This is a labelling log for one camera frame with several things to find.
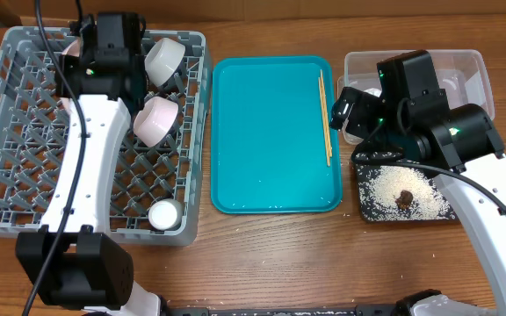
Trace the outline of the white tissue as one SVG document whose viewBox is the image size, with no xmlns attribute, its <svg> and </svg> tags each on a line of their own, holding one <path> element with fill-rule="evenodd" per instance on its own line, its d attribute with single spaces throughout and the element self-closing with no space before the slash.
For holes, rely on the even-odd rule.
<svg viewBox="0 0 506 316">
<path fill-rule="evenodd" d="M 364 90 L 364 97 L 367 99 L 380 99 L 382 91 L 377 88 L 369 88 Z"/>
</svg>

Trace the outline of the wooden chopstick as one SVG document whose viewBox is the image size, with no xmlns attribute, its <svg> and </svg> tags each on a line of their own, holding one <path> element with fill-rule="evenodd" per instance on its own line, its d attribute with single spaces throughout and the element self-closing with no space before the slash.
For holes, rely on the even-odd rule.
<svg viewBox="0 0 506 316">
<path fill-rule="evenodd" d="M 333 151 L 332 151 L 332 146 L 331 146 L 331 138 L 330 138 L 330 131 L 329 131 L 329 115 L 328 115 L 328 106 L 327 106 L 327 96 L 326 96 L 326 90 L 325 90 L 325 83 L 324 83 L 324 78 L 323 78 L 323 72 L 322 72 L 322 69 L 320 69 L 320 77 L 322 78 L 322 94 L 324 96 L 324 101 L 323 101 L 323 108 L 325 110 L 325 119 L 326 119 L 326 124 L 327 124 L 327 127 L 326 127 L 326 132 L 327 132 L 327 135 L 328 135 L 328 141 L 329 141 L 329 153 L 330 153 L 330 159 L 332 158 L 333 156 Z"/>
<path fill-rule="evenodd" d="M 329 141 L 328 141 L 328 135 L 326 132 L 326 119 L 325 119 L 325 110 L 323 108 L 323 101 L 324 96 L 322 94 L 322 78 L 318 77 L 318 90 L 319 90 L 319 98 L 320 98 L 320 107 L 321 107 L 321 114 L 322 114 L 322 130 L 323 130 L 323 137 L 324 137 L 324 146 L 325 146 L 325 155 L 326 155 L 326 163 L 327 167 L 330 167 L 330 153 L 329 153 Z"/>
</svg>

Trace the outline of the pink bowl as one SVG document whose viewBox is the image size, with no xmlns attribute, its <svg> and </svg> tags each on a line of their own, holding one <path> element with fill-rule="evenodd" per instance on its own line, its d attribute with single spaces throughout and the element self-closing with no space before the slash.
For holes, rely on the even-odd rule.
<svg viewBox="0 0 506 316">
<path fill-rule="evenodd" d="M 147 146 L 154 147 L 168 134 L 176 121 L 178 104 L 162 97 L 152 97 L 134 119 L 134 134 Z"/>
</svg>

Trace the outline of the grey bowl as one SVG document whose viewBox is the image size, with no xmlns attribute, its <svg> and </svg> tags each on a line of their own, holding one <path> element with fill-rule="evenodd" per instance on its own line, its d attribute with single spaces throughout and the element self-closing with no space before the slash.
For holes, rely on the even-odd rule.
<svg viewBox="0 0 506 316">
<path fill-rule="evenodd" d="M 157 41 L 145 58 L 145 69 L 155 86 L 165 84 L 176 72 L 184 58 L 185 46 L 173 39 Z"/>
</svg>

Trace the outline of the white cup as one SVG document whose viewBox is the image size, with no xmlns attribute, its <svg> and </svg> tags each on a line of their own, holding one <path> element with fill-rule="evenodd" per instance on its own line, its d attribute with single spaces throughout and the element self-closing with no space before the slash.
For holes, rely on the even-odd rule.
<svg viewBox="0 0 506 316">
<path fill-rule="evenodd" d="M 148 221 L 157 230 L 169 230 L 181 223 L 183 211 L 184 207 L 180 202 L 167 198 L 150 206 Z"/>
</svg>

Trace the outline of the large white plate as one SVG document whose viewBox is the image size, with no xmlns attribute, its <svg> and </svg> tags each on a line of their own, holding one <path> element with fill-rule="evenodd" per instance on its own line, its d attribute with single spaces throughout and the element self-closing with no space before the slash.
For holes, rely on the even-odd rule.
<svg viewBox="0 0 506 316">
<path fill-rule="evenodd" d="M 66 47 L 61 52 L 61 54 L 62 55 L 71 55 L 71 56 L 78 57 L 79 54 L 80 54 L 80 50 L 81 50 L 80 39 L 76 38 L 76 40 L 74 42 L 72 42 L 68 47 Z M 70 114 L 71 113 L 71 109 L 70 109 L 69 99 L 67 97 L 61 97 L 60 100 L 61 100 L 61 105 L 63 106 L 63 108 L 66 111 L 66 113 Z"/>
</svg>

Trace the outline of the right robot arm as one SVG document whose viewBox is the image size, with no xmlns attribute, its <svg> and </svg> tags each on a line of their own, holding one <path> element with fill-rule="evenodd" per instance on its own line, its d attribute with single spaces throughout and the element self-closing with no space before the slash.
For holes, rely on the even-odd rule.
<svg viewBox="0 0 506 316">
<path fill-rule="evenodd" d="M 333 129 L 361 138 L 351 156 L 357 166 L 417 171 L 433 179 L 472 242 L 495 296 L 495 315 L 506 315 L 506 154 L 487 113 L 476 104 L 451 109 L 440 88 L 385 88 L 380 96 L 345 87 L 330 114 Z"/>
</svg>

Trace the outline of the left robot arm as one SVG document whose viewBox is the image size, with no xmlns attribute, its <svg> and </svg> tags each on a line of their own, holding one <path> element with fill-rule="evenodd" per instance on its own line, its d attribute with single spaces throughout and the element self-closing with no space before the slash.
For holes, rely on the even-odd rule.
<svg viewBox="0 0 506 316">
<path fill-rule="evenodd" d="M 84 49 L 57 59 L 57 92 L 69 101 L 69 135 L 50 205 L 15 247 L 33 301 L 89 315 L 159 315 L 160 297 L 134 280 L 134 262 L 110 235 L 112 183 L 132 116 L 144 107 L 142 55 Z"/>
</svg>

